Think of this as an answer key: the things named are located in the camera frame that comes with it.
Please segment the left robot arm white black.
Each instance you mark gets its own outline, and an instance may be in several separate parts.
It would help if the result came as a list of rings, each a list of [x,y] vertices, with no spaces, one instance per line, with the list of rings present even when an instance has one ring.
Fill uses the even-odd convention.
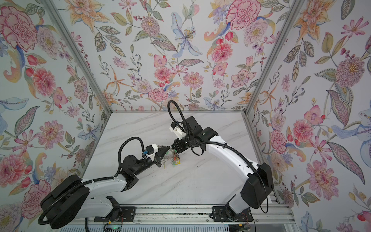
[[[162,159],[171,148],[148,146],[145,157],[127,156],[121,163],[118,176],[83,180],[72,175],[59,184],[40,203],[42,214],[38,224],[60,229],[75,219],[102,218],[107,222],[117,221],[124,214],[120,203],[111,195],[130,190],[139,181],[138,174],[153,165],[160,167]]]

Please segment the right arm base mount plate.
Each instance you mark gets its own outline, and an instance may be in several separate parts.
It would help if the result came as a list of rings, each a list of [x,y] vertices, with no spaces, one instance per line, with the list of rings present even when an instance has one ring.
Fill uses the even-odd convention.
[[[209,215],[214,222],[253,222],[250,208],[243,210],[241,213],[235,213],[227,206],[213,206]]]

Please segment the round metal key organizer disc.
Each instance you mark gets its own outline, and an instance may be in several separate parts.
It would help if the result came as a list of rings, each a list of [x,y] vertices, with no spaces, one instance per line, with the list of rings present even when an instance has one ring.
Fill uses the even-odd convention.
[[[165,167],[166,165],[170,165],[175,167],[181,164],[181,160],[179,154],[176,150],[170,148],[167,153],[165,154],[164,158],[162,159],[162,165]]]

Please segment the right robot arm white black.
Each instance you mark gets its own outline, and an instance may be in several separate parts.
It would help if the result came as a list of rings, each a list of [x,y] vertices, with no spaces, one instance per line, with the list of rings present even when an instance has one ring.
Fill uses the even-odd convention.
[[[244,182],[240,192],[226,204],[227,211],[239,214],[248,208],[259,209],[263,203],[268,203],[268,196],[273,191],[272,170],[268,164],[258,164],[246,158],[229,146],[214,129],[203,129],[194,117],[172,122],[170,131],[177,136],[172,148],[178,153],[201,148],[203,152],[209,152],[224,162]]]

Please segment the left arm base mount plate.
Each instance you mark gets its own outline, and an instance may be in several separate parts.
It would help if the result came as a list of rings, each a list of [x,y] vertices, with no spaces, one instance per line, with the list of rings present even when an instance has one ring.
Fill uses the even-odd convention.
[[[133,222],[135,213],[136,207],[121,206],[120,208],[114,208],[106,217],[95,217],[94,222]]]

